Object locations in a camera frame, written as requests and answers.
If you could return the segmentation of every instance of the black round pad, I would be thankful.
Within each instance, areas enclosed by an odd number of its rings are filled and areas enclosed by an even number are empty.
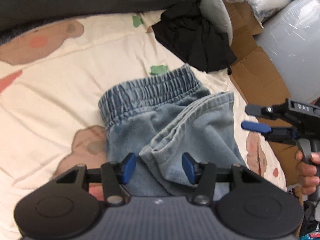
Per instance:
[[[291,195],[263,185],[236,188],[217,205],[221,222],[253,239],[277,239],[292,234],[303,218],[302,207]]]
[[[40,188],[14,210],[21,233],[33,239],[68,239],[88,230],[100,215],[99,202],[78,187]]]

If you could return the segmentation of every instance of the bed sheet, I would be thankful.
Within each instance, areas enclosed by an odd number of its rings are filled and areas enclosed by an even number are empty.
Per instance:
[[[16,203],[76,163],[106,161],[105,130],[97,106],[112,86],[150,75],[152,66],[183,62],[160,45],[150,27],[161,11],[111,14],[54,22],[0,46],[0,239],[20,237]],[[245,101],[226,71],[197,78],[211,93],[233,91],[239,150],[255,172],[285,190],[269,144],[244,131]]]

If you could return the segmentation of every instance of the hand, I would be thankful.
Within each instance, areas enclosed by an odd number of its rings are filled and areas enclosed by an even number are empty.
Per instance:
[[[300,161],[296,166],[296,171],[299,174],[298,182],[302,186],[302,193],[310,195],[316,191],[316,186],[320,184],[320,178],[315,176],[317,169],[313,165],[301,162],[303,157],[301,151],[297,151],[295,157]],[[320,153],[312,153],[311,161],[320,165]]]

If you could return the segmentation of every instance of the elastic waistband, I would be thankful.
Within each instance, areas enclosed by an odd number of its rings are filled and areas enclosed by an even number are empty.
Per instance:
[[[201,85],[188,64],[161,75],[123,82],[106,91],[98,106],[108,129],[135,109],[176,102]]]

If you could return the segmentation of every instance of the metal screw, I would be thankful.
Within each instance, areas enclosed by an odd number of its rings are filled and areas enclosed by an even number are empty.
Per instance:
[[[110,204],[118,205],[123,201],[123,197],[118,195],[113,195],[113,196],[107,197],[107,201]]]
[[[195,200],[194,200],[194,202],[199,205],[206,205],[209,203],[209,201],[210,199],[205,195],[198,195],[195,197]]]

